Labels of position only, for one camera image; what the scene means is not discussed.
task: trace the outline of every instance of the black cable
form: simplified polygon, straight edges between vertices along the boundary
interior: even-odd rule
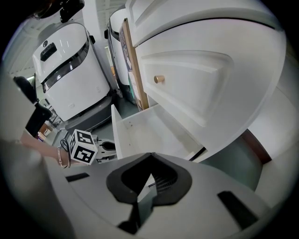
[[[66,139],[62,139],[61,141],[60,141],[60,145],[61,145],[61,147],[67,152],[67,155],[68,155],[68,157],[69,157],[69,163],[68,163],[68,165],[66,165],[65,167],[64,167],[64,169],[66,168],[66,167],[70,167],[71,166],[71,153],[70,153],[70,146],[69,146],[69,143],[67,142],[67,140]]]

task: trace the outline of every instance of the floor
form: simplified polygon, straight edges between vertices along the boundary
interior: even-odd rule
[[[139,112],[137,106],[123,98],[118,99],[117,110],[123,119]],[[65,133],[66,131],[62,131],[59,134],[54,146],[60,145],[60,140],[63,139]],[[51,142],[53,141],[56,133],[52,132],[51,134],[52,135],[48,136],[49,144],[52,144]],[[111,120],[94,129],[92,134],[98,135],[100,139],[114,140]],[[225,172],[252,190],[255,190],[257,187],[263,167],[257,156],[241,138],[236,139],[229,146],[201,163],[210,165]]]

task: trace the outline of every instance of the drawer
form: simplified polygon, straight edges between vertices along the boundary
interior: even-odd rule
[[[284,32],[249,21],[184,24],[136,48],[143,89],[212,155],[239,137],[272,95],[285,42]]]
[[[111,106],[117,158],[156,152],[189,160],[203,147],[160,105],[122,119]]]
[[[207,18],[242,18],[279,27],[268,8],[250,0],[128,0],[126,11],[134,47],[177,25]]]

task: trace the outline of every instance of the brass knob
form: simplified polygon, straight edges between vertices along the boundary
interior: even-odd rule
[[[162,82],[165,80],[165,77],[164,76],[155,76],[154,77],[154,81],[156,84],[158,84],[159,82]]]

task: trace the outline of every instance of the white cube with black pattern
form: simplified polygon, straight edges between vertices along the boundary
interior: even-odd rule
[[[98,152],[92,134],[75,129],[70,141],[70,152],[71,159],[90,165]]]

